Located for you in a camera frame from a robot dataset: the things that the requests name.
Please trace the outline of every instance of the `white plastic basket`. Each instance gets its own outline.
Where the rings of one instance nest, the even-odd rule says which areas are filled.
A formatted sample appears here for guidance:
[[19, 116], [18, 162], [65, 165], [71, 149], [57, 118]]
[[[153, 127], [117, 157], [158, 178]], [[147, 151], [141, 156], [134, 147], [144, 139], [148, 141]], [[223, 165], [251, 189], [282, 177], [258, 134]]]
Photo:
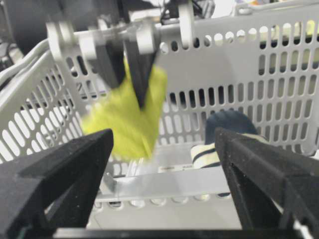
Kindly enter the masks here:
[[[181, 47], [178, 25], [161, 28], [157, 64], [167, 71], [168, 89], [155, 158], [131, 164], [129, 177], [117, 178], [113, 192], [105, 176], [91, 228], [239, 228], [232, 199], [217, 196], [229, 190], [220, 167], [159, 173], [191, 164], [190, 148], [203, 141], [211, 113], [239, 110], [270, 144], [315, 153], [319, 5], [304, 2], [308, 5], [237, 9], [249, 15], [198, 21], [198, 41], [189, 49]], [[2, 162], [81, 136], [81, 117], [106, 96], [80, 50], [66, 51], [65, 62], [55, 63], [43, 41], [0, 73], [0, 83], [17, 73], [0, 92]], [[113, 176], [127, 169], [110, 158], [107, 172]]]

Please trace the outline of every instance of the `basket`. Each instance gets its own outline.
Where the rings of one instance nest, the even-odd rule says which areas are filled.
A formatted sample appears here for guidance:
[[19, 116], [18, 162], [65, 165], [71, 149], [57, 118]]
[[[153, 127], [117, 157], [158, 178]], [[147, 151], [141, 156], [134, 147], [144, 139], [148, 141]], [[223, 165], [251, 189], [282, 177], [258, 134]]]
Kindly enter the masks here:
[[[231, 197], [217, 195], [229, 191], [221, 167], [185, 170], [214, 112], [241, 111], [270, 144], [316, 152], [319, 5], [297, 2], [307, 4], [237, 8], [234, 16], [197, 21], [189, 49], [178, 25], [161, 28], [157, 64], [167, 71], [168, 88], [154, 159], [128, 165], [110, 158], [88, 227], [240, 228]], [[1, 162], [81, 136], [81, 117], [107, 96], [80, 49], [66, 51], [55, 63], [45, 40], [0, 73], [0, 84], [13, 76], [0, 92]]]

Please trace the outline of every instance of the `yellow cloth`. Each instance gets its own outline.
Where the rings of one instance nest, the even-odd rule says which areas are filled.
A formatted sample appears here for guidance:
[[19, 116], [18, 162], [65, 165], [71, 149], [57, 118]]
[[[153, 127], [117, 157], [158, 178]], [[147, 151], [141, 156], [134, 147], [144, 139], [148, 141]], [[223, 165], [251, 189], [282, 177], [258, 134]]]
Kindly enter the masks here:
[[125, 63], [123, 83], [100, 101], [83, 118], [85, 134], [111, 128], [114, 135], [112, 153], [126, 160], [150, 159], [159, 133], [159, 119], [166, 94], [167, 75], [160, 68], [152, 68], [144, 106], [140, 109], [131, 75]]

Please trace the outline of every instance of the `basket slot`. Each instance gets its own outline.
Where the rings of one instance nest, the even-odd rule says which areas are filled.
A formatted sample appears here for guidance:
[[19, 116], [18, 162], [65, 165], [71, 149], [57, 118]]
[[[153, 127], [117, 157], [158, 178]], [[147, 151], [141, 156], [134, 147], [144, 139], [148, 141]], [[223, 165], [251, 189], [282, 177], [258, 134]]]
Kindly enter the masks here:
[[10, 131], [4, 129], [2, 131], [2, 138], [6, 144], [6, 146], [10, 149], [10, 152], [15, 156], [20, 155], [20, 149], [18, 147], [18, 142], [15, 140]]
[[0, 137], [0, 154], [2, 157], [5, 159], [5, 161], [11, 161], [13, 160], [13, 152], [11, 149], [8, 147], [8, 145], [3, 142], [3, 139]]
[[66, 58], [67, 66], [73, 77], [78, 77], [78, 68], [74, 65], [73, 59], [71, 57]]
[[35, 120], [33, 118], [33, 115], [31, 114], [29, 107], [32, 109], [32, 106], [29, 105], [29, 101], [27, 99], [27, 101], [25, 102], [25, 104], [22, 105], [22, 111], [20, 111], [21, 116], [22, 116], [22, 120], [24, 121], [24, 123], [28, 126], [28, 128], [30, 129], [30, 131], [33, 131], [35, 129]]
[[77, 130], [79, 137], [83, 136], [80, 124], [79, 124], [78, 120], [76, 119], [76, 117], [73, 117], [72, 120], [73, 120], [73, 124], [75, 126], [75, 129]]
[[25, 140], [23, 138], [23, 133], [20, 128], [15, 125], [13, 121], [9, 121], [8, 123], [9, 131], [14, 135], [15, 140], [18, 142], [18, 145], [21, 147], [25, 146]]

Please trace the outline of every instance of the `yellow rag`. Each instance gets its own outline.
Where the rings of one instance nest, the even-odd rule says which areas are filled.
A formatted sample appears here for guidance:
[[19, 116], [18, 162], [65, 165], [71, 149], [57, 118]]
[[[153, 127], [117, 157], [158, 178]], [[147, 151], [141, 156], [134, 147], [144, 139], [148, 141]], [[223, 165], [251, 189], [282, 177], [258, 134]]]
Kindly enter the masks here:
[[127, 62], [126, 77], [111, 91], [107, 99], [99, 101], [83, 118], [85, 134], [111, 128], [114, 135], [112, 153], [124, 160], [150, 159], [159, 133], [159, 119], [166, 94], [167, 74], [153, 66], [144, 106], [140, 109]]

